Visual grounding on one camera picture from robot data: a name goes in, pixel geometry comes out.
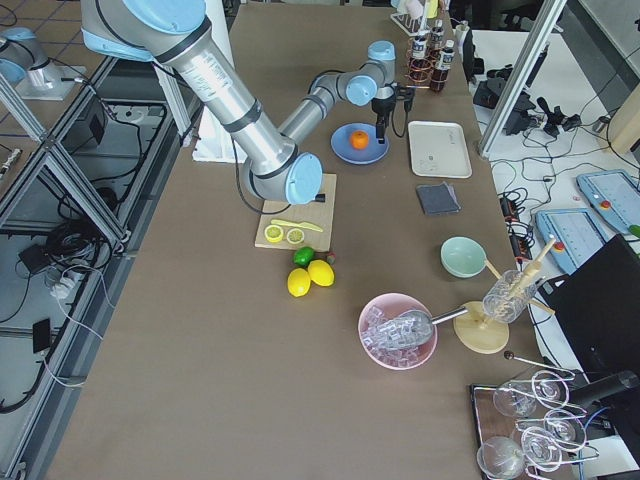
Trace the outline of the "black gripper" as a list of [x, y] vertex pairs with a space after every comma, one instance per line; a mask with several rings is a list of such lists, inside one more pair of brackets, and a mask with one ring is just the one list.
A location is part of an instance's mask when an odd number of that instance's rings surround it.
[[385, 144], [387, 125], [395, 109], [395, 95], [392, 94], [386, 98], [374, 98], [371, 101], [371, 108], [376, 114], [376, 140], [379, 144]]

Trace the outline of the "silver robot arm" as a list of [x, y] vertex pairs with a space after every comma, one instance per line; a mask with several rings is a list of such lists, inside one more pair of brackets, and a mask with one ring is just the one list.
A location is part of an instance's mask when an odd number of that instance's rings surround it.
[[378, 102], [395, 79], [395, 48], [379, 40], [356, 71], [325, 74], [280, 127], [247, 89], [212, 38], [202, 1], [83, 1], [87, 48], [104, 55], [171, 67], [217, 118], [247, 158], [242, 178], [258, 198], [307, 204], [319, 193], [318, 157], [299, 144], [336, 103]]

